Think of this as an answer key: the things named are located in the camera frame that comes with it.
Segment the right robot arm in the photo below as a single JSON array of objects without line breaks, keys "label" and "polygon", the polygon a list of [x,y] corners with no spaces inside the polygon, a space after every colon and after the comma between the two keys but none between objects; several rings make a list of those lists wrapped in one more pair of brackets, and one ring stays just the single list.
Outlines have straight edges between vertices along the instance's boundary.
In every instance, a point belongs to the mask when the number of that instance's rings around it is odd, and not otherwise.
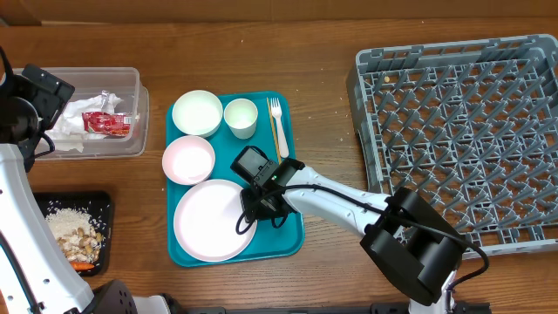
[{"label": "right robot arm", "polygon": [[280,228],[288,214],[319,216],[356,234],[386,279],[411,299],[411,313],[449,313],[451,283],[466,250],[462,236],[418,193],[364,192],[320,175],[299,160],[275,162],[246,146],[230,166],[248,183],[239,223],[270,220]]}]

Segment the orange carrot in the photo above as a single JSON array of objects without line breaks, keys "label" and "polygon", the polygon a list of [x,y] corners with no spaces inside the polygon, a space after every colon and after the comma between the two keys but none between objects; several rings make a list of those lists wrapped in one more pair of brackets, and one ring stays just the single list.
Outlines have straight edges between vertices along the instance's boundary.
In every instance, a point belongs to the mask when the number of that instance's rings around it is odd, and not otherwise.
[{"label": "orange carrot", "polygon": [[87,263],[87,262],[76,262],[73,261],[71,262],[71,266],[76,270],[76,271],[87,271],[87,270],[92,270],[94,268],[94,265],[91,263]]}]

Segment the pink bowl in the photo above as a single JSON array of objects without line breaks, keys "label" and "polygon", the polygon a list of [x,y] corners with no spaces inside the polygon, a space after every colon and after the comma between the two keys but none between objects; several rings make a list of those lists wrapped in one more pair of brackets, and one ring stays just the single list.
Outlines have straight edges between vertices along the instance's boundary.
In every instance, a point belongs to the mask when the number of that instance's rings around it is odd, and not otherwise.
[{"label": "pink bowl", "polygon": [[207,140],[187,135],[167,146],[162,156],[162,169],[170,181],[192,186],[211,175],[215,162],[214,149]]}]

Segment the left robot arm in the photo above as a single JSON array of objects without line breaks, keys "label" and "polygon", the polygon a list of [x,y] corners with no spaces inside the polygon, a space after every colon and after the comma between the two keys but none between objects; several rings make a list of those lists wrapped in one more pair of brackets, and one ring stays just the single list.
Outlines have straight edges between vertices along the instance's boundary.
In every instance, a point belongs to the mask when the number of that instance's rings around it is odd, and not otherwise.
[{"label": "left robot arm", "polygon": [[31,191],[36,148],[75,89],[36,65],[1,84],[1,291],[11,313],[181,313],[166,294],[136,297],[119,280],[97,289],[65,258]]}]

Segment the white napkin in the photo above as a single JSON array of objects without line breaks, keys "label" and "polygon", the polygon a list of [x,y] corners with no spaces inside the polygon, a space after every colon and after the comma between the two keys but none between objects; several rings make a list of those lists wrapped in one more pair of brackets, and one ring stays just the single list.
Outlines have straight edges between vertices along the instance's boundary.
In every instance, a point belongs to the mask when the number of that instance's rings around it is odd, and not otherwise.
[{"label": "white napkin", "polygon": [[84,140],[101,140],[106,137],[102,133],[90,133],[85,130],[82,113],[104,112],[115,113],[115,107],[123,102],[114,93],[103,91],[100,95],[70,102],[66,105],[63,113],[58,118],[55,126],[45,132],[59,151],[70,151],[77,149],[83,152]]}]

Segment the nuts and rice pile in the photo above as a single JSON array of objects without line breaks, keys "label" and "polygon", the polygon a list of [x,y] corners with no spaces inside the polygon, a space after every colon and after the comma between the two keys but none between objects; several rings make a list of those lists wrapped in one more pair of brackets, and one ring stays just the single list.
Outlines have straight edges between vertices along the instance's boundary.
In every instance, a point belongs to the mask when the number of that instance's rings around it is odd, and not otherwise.
[{"label": "nuts and rice pile", "polygon": [[57,208],[45,220],[69,262],[95,264],[105,237],[99,222],[83,210]]}]

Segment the red snack wrapper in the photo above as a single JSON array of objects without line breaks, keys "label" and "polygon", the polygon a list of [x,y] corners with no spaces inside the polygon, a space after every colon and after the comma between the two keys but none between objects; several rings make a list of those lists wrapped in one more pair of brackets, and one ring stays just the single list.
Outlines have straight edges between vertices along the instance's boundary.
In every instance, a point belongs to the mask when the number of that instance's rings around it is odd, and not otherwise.
[{"label": "red snack wrapper", "polygon": [[119,113],[87,112],[82,113],[84,129],[88,133],[126,137],[131,130],[131,116]]}]

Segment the large pink plate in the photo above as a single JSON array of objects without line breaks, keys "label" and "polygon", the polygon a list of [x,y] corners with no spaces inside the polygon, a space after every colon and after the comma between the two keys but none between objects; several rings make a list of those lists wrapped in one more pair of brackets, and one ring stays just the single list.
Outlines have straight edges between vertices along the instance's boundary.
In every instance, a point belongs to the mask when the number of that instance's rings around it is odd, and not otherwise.
[{"label": "large pink plate", "polygon": [[242,187],[213,179],[190,188],[174,213],[174,234],[191,257],[208,263],[227,261],[245,250],[257,224],[242,218]]}]

